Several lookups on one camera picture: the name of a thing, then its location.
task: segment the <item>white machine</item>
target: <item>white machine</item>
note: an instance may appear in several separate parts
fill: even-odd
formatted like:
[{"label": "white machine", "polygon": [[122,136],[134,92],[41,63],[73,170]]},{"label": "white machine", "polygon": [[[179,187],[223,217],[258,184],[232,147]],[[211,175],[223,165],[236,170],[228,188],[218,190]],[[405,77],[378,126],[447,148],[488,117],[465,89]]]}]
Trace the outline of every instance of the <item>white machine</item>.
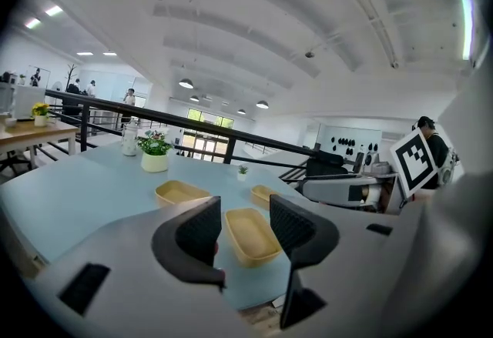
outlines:
[{"label": "white machine", "polygon": [[17,85],[13,95],[10,113],[12,118],[30,119],[32,107],[37,102],[45,101],[45,89],[32,86]]}]

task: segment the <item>light blue table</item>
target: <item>light blue table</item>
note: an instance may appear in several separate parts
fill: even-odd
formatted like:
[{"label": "light blue table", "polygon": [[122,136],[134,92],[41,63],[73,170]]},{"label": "light blue table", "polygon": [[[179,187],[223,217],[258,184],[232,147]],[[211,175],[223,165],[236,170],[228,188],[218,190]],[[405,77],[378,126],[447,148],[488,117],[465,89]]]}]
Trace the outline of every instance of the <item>light blue table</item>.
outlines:
[{"label": "light blue table", "polygon": [[[245,182],[239,182],[237,166],[172,152],[168,171],[149,174],[140,168],[140,159],[141,154],[122,155],[119,143],[71,156],[1,186],[2,207],[22,242],[52,263],[99,227],[158,208],[154,190],[171,179],[221,196],[223,213],[251,207],[267,220],[269,213],[250,202],[250,190],[255,185],[303,198],[272,173],[257,167],[250,169]],[[227,238],[224,219],[218,243],[214,266],[226,272],[224,296],[231,306],[244,309],[285,293],[290,262],[284,253],[259,268],[243,268]]]}]

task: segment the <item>flower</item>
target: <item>flower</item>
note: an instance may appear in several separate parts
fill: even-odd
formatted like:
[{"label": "flower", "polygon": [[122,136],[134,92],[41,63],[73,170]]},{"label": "flower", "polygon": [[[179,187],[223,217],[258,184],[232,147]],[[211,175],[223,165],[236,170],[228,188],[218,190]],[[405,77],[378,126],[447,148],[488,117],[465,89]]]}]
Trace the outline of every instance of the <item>flower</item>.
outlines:
[{"label": "flower", "polygon": [[44,102],[37,102],[34,104],[32,107],[32,114],[34,116],[45,116],[48,115],[48,104],[45,104]]}]

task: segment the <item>floor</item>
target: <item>floor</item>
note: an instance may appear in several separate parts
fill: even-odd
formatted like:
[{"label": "floor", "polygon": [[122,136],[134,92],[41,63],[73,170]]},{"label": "floor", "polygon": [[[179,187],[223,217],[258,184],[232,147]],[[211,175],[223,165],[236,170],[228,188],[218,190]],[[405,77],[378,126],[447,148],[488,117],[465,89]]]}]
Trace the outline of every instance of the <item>floor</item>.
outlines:
[{"label": "floor", "polygon": [[[114,136],[113,134],[103,134],[100,136],[93,136],[88,139],[94,145],[104,146],[113,142],[118,142],[120,136]],[[68,149],[68,143],[62,142],[59,144],[62,148]],[[77,153],[80,152],[80,144],[75,144]],[[66,159],[68,155],[60,152],[56,148],[44,145],[42,147],[46,152],[50,153],[57,159]],[[25,157],[29,159],[29,153],[25,152]],[[38,167],[45,166],[46,164],[53,164],[55,161],[51,160],[48,156],[38,151],[38,155],[35,157],[35,164]],[[23,165],[18,166],[19,173],[27,172],[27,168]],[[14,174],[10,168],[5,169],[0,173],[0,184],[9,181],[14,177]],[[40,260],[32,259],[28,253],[24,250],[21,243],[18,241],[17,236],[12,230],[8,220],[4,213],[0,210],[0,240],[2,245],[10,255],[14,267],[18,270],[18,273],[27,279],[34,279],[36,275],[44,268],[43,263]],[[262,336],[274,336],[280,333],[279,322],[280,312],[282,307],[274,308],[272,303],[265,303],[248,310],[240,311],[240,315],[243,319],[249,323],[259,334]]]}]

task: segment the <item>window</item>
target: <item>window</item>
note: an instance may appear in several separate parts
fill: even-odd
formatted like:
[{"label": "window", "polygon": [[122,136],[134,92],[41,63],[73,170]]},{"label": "window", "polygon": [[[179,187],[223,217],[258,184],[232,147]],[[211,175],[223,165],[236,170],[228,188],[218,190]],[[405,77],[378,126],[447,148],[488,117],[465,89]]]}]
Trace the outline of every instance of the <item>window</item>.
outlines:
[{"label": "window", "polygon": [[[226,127],[227,129],[232,129],[234,125],[233,119],[202,112],[198,109],[189,109],[187,117],[188,119],[212,123],[220,127]],[[208,134],[206,132],[197,132],[196,130],[185,129],[183,132],[182,146],[198,149],[200,151],[225,154],[228,141],[229,139],[227,137],[215,136],[214,134]],[[208,162],[212,161],[221,163],[224,160],[223,157],[212,157],[200,152],[193,152],[191,157],[194,159],[206,160]]]},{"label": "window", "polygon": [[189,109],[187,118],[200,121],[201,115],[202,115],[201,111],[197,111],[196,109]]},{"label": "window", "polygon": [[234,125],[234,120],[229,118],[224,118],[222,116],[213,115],[207,112],[199,111],[198,109],[188,110],[188,119],[198,120],[199,122],[214,123],[220,127],[226,127],[227,129],[232,129]]}]

